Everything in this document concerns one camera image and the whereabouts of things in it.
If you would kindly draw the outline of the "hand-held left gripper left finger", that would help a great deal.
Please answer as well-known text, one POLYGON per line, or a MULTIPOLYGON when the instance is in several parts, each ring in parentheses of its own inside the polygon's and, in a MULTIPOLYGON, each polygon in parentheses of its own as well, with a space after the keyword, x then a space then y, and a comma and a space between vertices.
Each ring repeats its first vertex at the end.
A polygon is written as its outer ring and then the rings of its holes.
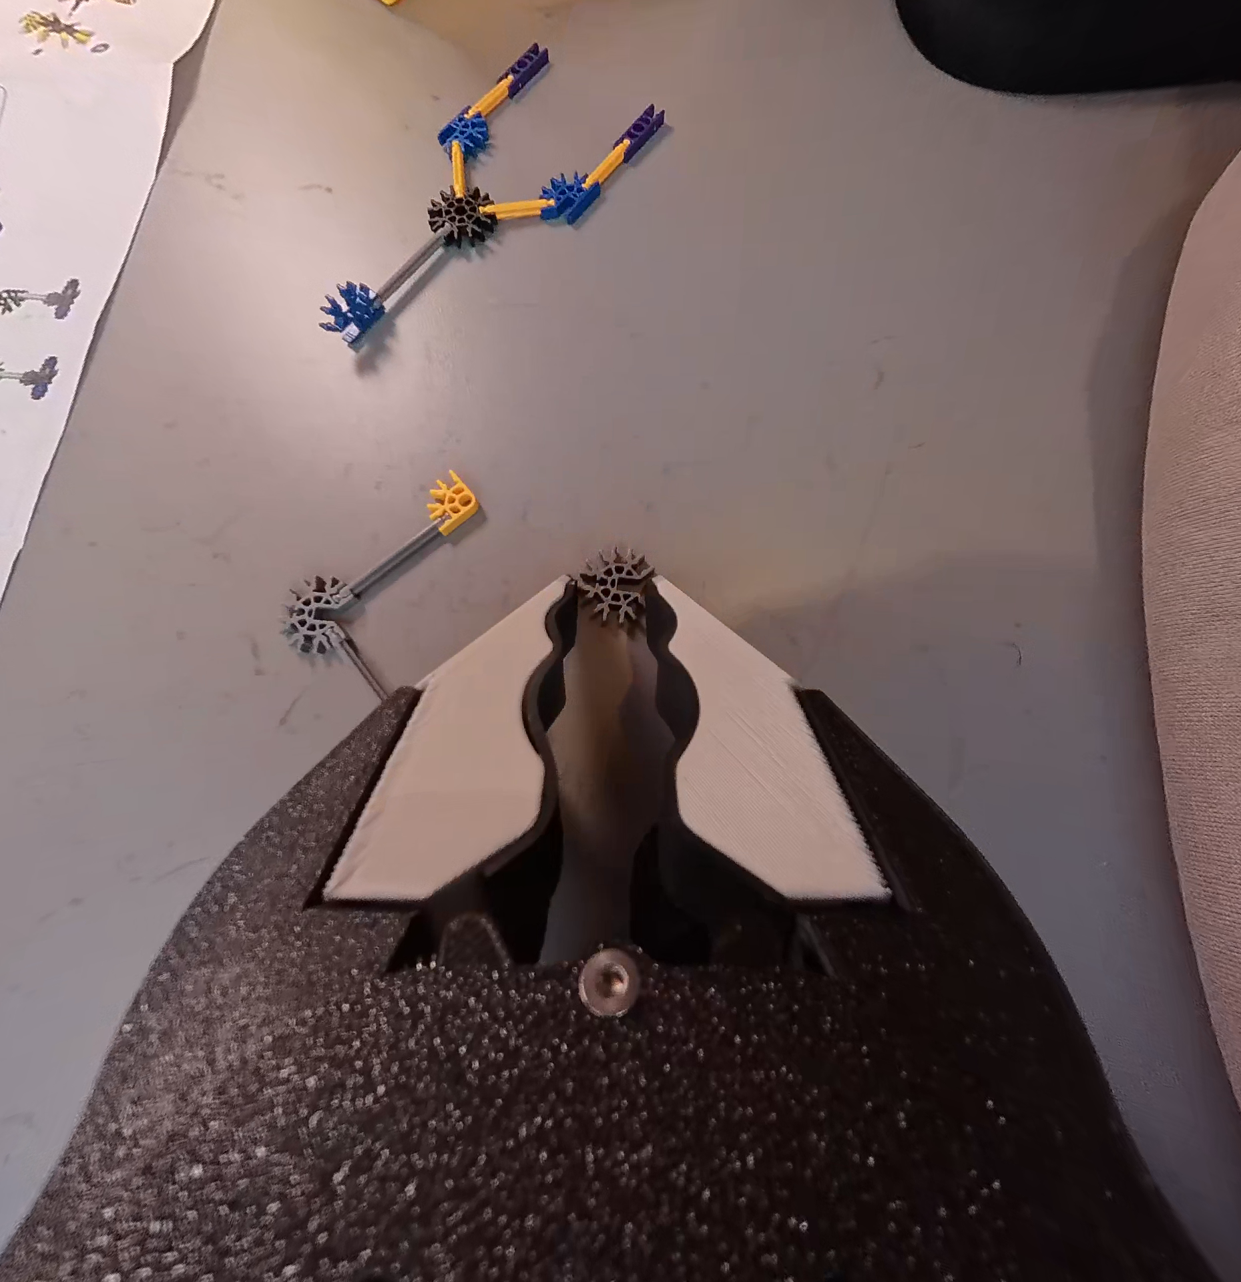
POLYGON ((550 817, 570 576, 429 672, 325 883, 326 903, 423 903, 550 817))

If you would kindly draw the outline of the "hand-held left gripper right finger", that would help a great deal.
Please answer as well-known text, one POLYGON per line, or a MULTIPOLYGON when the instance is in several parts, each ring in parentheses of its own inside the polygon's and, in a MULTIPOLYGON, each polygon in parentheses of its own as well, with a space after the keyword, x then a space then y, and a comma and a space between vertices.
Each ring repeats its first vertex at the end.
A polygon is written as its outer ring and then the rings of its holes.
POLYGON ((789 903, 884 903, 886 878, 790 673, 666 576, 648 583, 676 821, 789 903))

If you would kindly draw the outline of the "grey toy connector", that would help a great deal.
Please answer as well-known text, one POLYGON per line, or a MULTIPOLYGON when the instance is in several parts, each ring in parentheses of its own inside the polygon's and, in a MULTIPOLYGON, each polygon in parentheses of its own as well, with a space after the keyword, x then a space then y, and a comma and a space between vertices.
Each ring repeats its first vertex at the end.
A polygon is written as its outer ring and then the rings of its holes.
POLYGON ((292 588, 280 618, 280 637, 300 656, 331 656, 347 640, 339 615, 354 603, 355 594, 345 580, 312 576, 300 588, 292 588))
POLYGON ((643 621, 643 593, 651 573, 654 566, 643 553, 611 545, 584 559, 577 586, 600 624, 633 631, 643 621))

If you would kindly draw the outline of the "yellow toy connector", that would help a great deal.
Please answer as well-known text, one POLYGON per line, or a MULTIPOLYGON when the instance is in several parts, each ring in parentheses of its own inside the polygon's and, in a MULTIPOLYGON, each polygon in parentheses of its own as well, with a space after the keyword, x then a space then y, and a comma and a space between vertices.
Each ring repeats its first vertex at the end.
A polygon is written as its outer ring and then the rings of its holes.
POLYGON ((429 487, 426 515, 437 537, 453 534, 469 517, 480 511, 479 497, 449 470, 429 487))

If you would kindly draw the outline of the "blue toy connector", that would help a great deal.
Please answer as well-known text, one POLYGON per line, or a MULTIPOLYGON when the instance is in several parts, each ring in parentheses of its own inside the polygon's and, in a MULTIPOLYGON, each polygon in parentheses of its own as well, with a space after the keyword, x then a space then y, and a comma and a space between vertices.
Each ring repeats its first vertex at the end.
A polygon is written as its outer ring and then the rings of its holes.
POLYGON ((341 343, 360 349, 370 330, 382 321, 387 305, 376 289, 361 280, 337 284, 335 296, 325 296, 320 328, 335 333, 341 343))

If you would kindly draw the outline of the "white instruction sheet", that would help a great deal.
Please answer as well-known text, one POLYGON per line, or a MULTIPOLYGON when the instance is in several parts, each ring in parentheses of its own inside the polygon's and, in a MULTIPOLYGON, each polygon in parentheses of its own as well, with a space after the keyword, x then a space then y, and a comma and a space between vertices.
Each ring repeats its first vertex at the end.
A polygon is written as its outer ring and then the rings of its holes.
POLYGON ((211 2, 0 2, 0 606, 211 2))

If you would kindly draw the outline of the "blue yellow toy rod model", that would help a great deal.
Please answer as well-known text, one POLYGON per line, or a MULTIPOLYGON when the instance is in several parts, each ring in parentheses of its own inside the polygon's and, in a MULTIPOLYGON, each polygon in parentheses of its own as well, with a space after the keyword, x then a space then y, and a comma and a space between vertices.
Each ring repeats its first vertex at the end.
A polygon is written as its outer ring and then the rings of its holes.
POLYGON ((531 43, 504 73, 499 73, 494 87, 476 101, 461 108, 437 133, 437 143, 445 149, 452 166, 452 182, 429 202, 426 225, 429 238, 437 233, 445 233, 447 248, 443 251, 480 248, 505 222, 535 219, 541 222, 577 225, 602 198, 603 185, 616 177, 623 166, 630 163, 664 127, 664 109, 655 103, 648 103, 587 175, 577 171, 554 175, 541 185, 541 191, 533 199, 494 199, 479 185, 470 182, 470 162, 491 142, 489 119, 496 109, 522 93, 547 65, 547 48, 537 42, 531 43))

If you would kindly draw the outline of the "grey desk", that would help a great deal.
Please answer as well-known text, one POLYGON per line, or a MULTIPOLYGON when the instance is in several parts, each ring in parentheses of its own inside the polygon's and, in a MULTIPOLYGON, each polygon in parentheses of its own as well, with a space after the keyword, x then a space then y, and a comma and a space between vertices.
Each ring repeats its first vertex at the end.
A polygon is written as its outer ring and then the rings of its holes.
POLYGON ((603 545, 829 693, 1048 947, 1141 1152, 1241 1280, 1241 1119, 1161 800, 1147 404, 1241 92, 1003 98, 890 2, 221 2, 0 612, 0 1249, 210 870, 370 709, 279 637, 456 468, 485 517, 379 591, 412 683, 603 545), (437 133, 531 43, 470 182, 577 225, 440 251, 437 133))

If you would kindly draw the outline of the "black rounded object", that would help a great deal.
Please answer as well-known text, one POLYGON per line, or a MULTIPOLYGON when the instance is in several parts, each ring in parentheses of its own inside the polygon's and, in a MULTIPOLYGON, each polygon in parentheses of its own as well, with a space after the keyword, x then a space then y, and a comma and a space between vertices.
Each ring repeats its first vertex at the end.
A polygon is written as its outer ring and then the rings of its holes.
POLYGON ((896 2, 941 73, 1019 95, 1241 83, 1241 2, 896 2))

